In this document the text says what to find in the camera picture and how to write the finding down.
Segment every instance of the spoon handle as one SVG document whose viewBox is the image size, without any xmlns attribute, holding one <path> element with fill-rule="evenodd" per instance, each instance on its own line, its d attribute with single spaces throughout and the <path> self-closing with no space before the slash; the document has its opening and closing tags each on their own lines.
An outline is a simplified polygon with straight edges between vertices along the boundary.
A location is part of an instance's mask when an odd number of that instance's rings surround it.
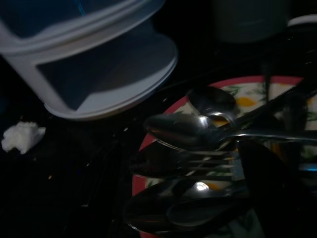
<svg viewBox="0 0 317 238">
<path fill-rule="evenodd" d="M 270 140 L 286 140 L 286 141 L 299 141 L 307 143 L 317 143 L 317 131 L 302 131 L 302 132 L 288 132 L 288 131 L 270 131 L 270 130 L 241 130 L 231 137 L 258 137 Z"/>
<path fill-rule="evenodd" d="M 213 156 L 213 157 L 235 157 L 238 155 L 238 151 L 186 151 L 185 153 L 191 154 L 191 155 L 202 155 L 202 156 Z"/>
<path fill-rule="evenodd" d="M 212 165 L 230 165 L 233 158 L 222 159 L 222 160 L 191 160 L 189 164 L 212 164 Z"/>
<path fill-rule="evenodd" d="M 265 102 L 269 102 L 269 89 L 271 84 L 271 76 L 272 76 L 272 62 L 265 59 L 261 63 L 261 71 L 264 76 L 265 83 Z"/>
</svg>

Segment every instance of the metal spoon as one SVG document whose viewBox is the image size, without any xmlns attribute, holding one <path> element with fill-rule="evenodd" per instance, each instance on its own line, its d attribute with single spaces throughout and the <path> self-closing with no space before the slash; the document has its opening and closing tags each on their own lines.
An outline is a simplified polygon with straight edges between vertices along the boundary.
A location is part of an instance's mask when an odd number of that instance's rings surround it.
<svg viewBox="0 0 317 238">
<path fill-rule="evenodd" d="M 223 117 L 234 126 L 238 110 L 231 94 L 218 88 L 203 87 L 190 90 L 187 97 L 201 115 L 209 118 Z"/>
<path fill-rule="evenodd" d="M 227 197 L 240 192 L 242 183 L 223 190 L 210 190 L 194 179 L 174 179 L 153 185 L 133 196 L 123 209 L 124 221 L 132 228 L 164 237 L 195 237 L 195 228 L 182 229 L 166 218 L 167 209 L 175 203 L 199 198 Z"/>
<path fill-rule="evenodd" d="M 223 129 L 216 128 L 208 117 L 189 114 L 155 115 L 149 117 L 144 125 L 145 129 L 158 139 L 158 142 L 180 150 L 214 150 L 230 139 L 239 137 L 317 143 L 317 131 Z"/>
<path fill-rule="evenodd" d="M 251 203 L 247 198 L 203 198 L 177 203 L 168 209 L 166 216 L 177 226 L 210 226 L 219 220 L 223 222 L 227 219 L 227 222 L 230 222 L 237 214 L 250 208 Z"/>
<path fill-rule="evenodd" d="M 269 102 L 269 89 L 271 84 L 271 76 L 272 76 L 272 62 L 269 59 L 264 59 L 261 63 L 261 72 L 264 76 L 264 85 L 265 85 L 265 101 Z"/>
</svg>

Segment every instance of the tissue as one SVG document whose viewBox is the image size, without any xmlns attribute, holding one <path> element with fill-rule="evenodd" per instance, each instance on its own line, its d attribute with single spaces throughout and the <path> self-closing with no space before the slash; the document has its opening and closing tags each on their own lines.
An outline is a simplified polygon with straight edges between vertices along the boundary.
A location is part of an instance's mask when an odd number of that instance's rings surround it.
<svg viewBox="0 0 317 238">
<path fill-rule="evenodd" d="M 8 152 L 17 148 L 21 154 L 25 154 L 42 140 L 45 130 L 45 127 L 38 127 L 34 122 L 19 122 L 4 132 L 2 149 Z"/>
</svg>

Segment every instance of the plate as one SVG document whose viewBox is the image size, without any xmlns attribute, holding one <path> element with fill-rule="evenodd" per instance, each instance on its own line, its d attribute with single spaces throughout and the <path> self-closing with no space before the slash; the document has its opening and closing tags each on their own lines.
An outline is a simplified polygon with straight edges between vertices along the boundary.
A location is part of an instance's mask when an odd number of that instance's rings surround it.
<svg viewBox="0 0 317 238">
<path fill-rule="evenodd" d="M 271 81 L 270 95 L 271 98 L 275 98 L 279 94 L 294 87 L 302 80 L 300 77 L 292 76 L 274 76 Z M 265 103 L 265 90 L 264 79 L 262 76 L 248 76 L 240 78 L 232 78 L 217 83 L 213 83 L 210 86 L 221 88 L 236 98 L 240 115 L 250 112 Z M 306 130 L 317 130 L 317 96 L 308 100 L 308 121 Z M 165 113 L 194 113 L 193 108 L 188 103 L 187 97 L 183 97 L 169 107 Z M 140 150 L 148 146 L 154 141 L 154 138 L 147 134 L 141 144 Z M 317 155 L 317 147 L 305 146 L 302 154 L 303 158 L 307 162 L 311 162 Z M 132 181 L 132 194 L 135 195 L 145 188 L 161 182 L 162 179 L 157 178 L 144 178 L 133 176 Z M 229 182 L 223 181 L 204 181 L 214 189 L 221 189 L 228 185 Z M 156 238 L 154 235 L 140 233 L 141 238 Z M 232 221 L 228 226 L 220 229 L 219 233 L 213 234 L 211 238 L 217 237 L 264 237 L 261 226 L 253 210 L 248 212 L 245 216 L 239 217 Z"/>
</svg>

